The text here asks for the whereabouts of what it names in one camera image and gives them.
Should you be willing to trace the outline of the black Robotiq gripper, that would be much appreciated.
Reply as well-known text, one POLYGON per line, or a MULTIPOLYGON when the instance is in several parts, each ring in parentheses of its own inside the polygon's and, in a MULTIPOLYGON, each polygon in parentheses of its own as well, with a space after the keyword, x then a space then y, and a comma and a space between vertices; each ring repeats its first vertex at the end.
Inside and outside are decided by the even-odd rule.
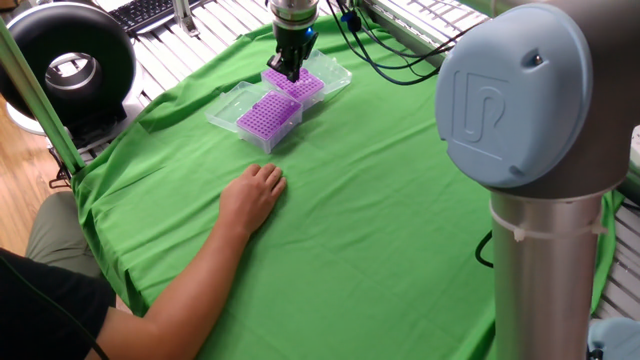
POLYGON ((288 29, 281 24, 274 24, 273 32, 276 39, 276 54, 269 58, 267 65, 295 83, 300 78, 302 65, 310 56, 318 33, 313 26, 288 29))

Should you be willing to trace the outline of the bare human hand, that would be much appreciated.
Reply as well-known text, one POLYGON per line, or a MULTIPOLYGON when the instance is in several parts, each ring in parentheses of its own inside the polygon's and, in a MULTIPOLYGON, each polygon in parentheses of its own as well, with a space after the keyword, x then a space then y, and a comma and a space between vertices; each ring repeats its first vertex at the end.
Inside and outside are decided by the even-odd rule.
POLYGON ((248 238, 266 221, 285 188, 280 167, 249 165, 222 191, 215 228, 248 238))

